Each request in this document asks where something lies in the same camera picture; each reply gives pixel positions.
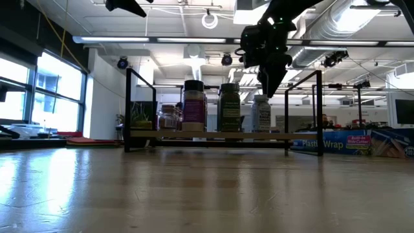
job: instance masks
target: glass jar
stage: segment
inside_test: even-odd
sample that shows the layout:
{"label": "glass jar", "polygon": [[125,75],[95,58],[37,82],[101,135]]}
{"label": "glass jar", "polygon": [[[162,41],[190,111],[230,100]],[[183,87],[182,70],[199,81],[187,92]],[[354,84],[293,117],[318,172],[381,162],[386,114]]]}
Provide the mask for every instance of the glass jar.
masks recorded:
{"label": "glass jar", "polygon": [[163,105],[158,114],[158,130],[175,131],[177,128],[176,110],[173,105]]}
{"label": "glass jar", "polygon": [[177,114],[177,131],[182,131],[182,103],[177,103],[175,109]]}
{"label": "glass jar", "polygon": [[182,130],[203,132],[205,121],[204,83],[198,80],[184,82]]}
{"label": "glass jar", "polygon": [[220,132],[240,132],[240,95],[239,84],[224,83],[220,87],[217,106],[218,127]]}

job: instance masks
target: window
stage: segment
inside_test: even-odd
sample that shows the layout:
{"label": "window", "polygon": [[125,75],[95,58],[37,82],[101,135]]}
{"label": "window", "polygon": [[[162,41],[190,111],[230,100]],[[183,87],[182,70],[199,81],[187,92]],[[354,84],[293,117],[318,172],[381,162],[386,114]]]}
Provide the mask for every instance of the window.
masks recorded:
{"label": "window", "polygon": [[0,102],[0,118],[25,120],[58,131],[82,128],[85,75],[43,53],[37,73],[0,58],[0,82],[11,87]]}
{"label": "window", "polygon": [[75,100],[80,99],[82,73],[44,52],[38,58],[36,87],[56,92],[56,84],[58,86],[58,94]]}
{"label": "window", "polygon": [[22,65],[0,58],[0,76],[21,83],[27,83],[28,69]]}
{"label": "window", "polygon": [[36,93],[34,95],[32,121],[46,128],[58,131],[76,131],[78,127],[78,109],[75,102],[56,99],[54,96]]}
{"label": "window", "polygon": [[6,102],[0,102],[0,118],[22,120],[25,95],[24,92],[7,92]]}

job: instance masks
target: green label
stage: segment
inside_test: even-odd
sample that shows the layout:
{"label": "green label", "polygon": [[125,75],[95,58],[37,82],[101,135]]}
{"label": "green label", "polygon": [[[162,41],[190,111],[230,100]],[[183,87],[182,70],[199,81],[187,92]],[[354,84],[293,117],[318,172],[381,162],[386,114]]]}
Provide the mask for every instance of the green label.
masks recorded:
{"label": "green label", "polygon": [[221,131],[238,132],[240,128],[240,102],[221,100]]}

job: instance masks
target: wooden shelf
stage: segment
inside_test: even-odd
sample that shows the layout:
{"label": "wooden shelf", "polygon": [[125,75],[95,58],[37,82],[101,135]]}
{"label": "wooden shelf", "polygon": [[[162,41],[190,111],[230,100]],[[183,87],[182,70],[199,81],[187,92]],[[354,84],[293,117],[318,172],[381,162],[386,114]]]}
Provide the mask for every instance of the wooden shelf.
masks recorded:
{"label": "wooden shelf", "polygon": [[316,140],[317,134],[303,133],[210,133],[210,132],[170,132],[141,131],[131,129],[131,137],[167,137],[167,138],[209,138],[209,139],[268,139],[268,140]]}

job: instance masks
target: spice jar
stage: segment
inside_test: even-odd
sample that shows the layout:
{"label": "spice jar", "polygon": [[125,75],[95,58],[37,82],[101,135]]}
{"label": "spice jar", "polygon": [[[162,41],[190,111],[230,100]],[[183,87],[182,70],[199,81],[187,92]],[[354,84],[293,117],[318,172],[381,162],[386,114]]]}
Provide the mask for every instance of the spice jar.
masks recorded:
{"label": "spice jar", "polygon": [[198,80],[184,82],[183,131],[204,131],[205,99],[204,83]]}
{"label": "spice jar", "polygon": [[240,95],[239,84],[221,84],[219,105],[217,106],[218,130],[221,132],[240,132]]}
{"label": "spice jar", "polygon": [[158,130],[174,131],[177,128],[176,110],[173,105],[163,105],[158,114]]}
{"label": "spice jar", "polygon": [[257,94],[254,96],[252,105],[252,132],[269,133],[270,131],[271,106],[267,95]]}

